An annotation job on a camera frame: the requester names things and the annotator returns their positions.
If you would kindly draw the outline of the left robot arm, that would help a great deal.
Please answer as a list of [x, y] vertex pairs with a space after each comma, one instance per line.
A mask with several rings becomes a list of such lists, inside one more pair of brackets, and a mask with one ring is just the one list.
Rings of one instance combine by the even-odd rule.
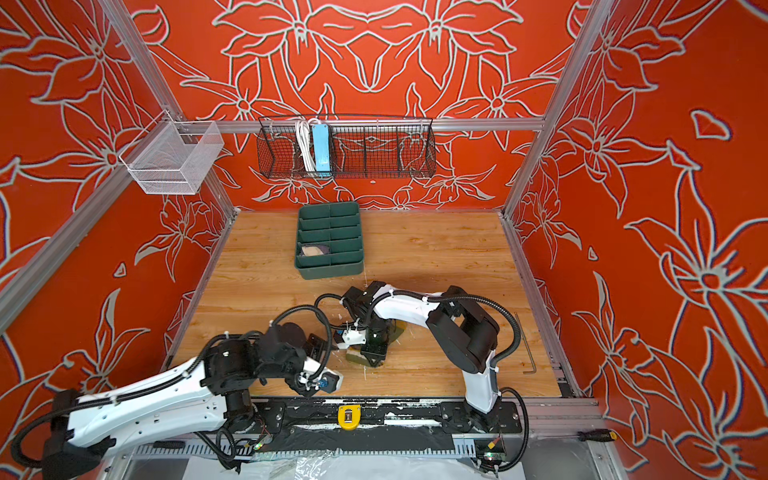
[[256, 421], [250, 388], [282, 379], [297, 394], [335, 393], [343, 376], [328, 369], [332, 343], [308, 353], [304, 331], [283, 312], [264, 331], [220, 334], [197, 357], [161, 374], [94, 395], [57, 394], [49, 413], [22, 427], [13, 460], [46, 479], [72, 479], [143, 443], [188, 433], [232, 442]]

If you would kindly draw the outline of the green compartment tray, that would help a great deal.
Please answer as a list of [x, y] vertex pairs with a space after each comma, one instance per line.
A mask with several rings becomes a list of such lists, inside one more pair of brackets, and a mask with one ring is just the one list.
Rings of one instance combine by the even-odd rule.
[[[301, 246], [326, 244], [331, 253], [304, 257]], [[364, 270], [360, 205], [354, 201], [305, 205], [298, 211], [294, 266], [304, 280], [354, 276]]]

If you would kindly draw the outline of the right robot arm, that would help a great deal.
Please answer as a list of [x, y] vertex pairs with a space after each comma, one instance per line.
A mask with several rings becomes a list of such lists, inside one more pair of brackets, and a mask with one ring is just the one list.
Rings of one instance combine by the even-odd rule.
[[528, 411], [516, 390], [497, 381], [499, 363], [523, 340], [515, 315], [458, 286], [418, 293], [377, 281], [364, 290], [351, 287], [343, 295], [324, 293], [314, 306], [326, 299], [338, 301], [350, 317], [331, 326], [335, 348], [366, 367], [383, 365], [389, 346], [407, 324], [428, 330], [461, 371], [465, 385], [464, 401], [443, 412], [441, 423], [496, 436], [475, 461], [484, 472], [506, 471], [521, 462], [530, 436]]

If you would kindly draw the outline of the green striped sock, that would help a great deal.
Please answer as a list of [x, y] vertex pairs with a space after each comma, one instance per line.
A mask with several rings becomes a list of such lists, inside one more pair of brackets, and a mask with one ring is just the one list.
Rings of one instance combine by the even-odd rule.
[[377, 368], [387, 357], [389, 346], [406, 330], [402, 321], [385, 320], [377, 327], [345, 331], [339, 345], [345, 347], [347, 361]]

